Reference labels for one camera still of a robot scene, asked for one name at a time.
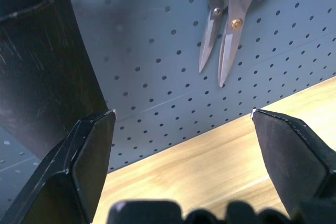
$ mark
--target wooden surface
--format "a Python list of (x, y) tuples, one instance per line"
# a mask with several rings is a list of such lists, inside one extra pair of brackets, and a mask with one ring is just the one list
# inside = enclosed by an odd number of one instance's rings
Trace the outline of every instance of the wooden surface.
[[(265, 109), (303, 119), (336, 149), (335, 104), (333, 78)], [(122, 199), (173, 199), (184, 215), (203, 207), (221, 218), (233, 199), (285, 212), (249, 115), (109, 174), (93, 223), (106, 223), (110, 207)]]

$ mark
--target pegboard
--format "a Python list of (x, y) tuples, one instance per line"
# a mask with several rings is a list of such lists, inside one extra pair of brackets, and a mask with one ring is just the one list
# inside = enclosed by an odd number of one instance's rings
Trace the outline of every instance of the pegboard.
[[(336, 75), (335, 0), (253, 0), (223, 88), (221, 34), (198, 73), (207, 0), (72, 4), (106, 102), (118, 113), (110, 172)], [(33, 159), (20, 163), (19, 153), (27, 152), (2, 142), (13, 164), (1, 166), (0, 183), (19, 188), (34, 170)], [(17, 181), (20, 166), (27, 173)], [(1, 207), (10, 203), (0, 201)]]

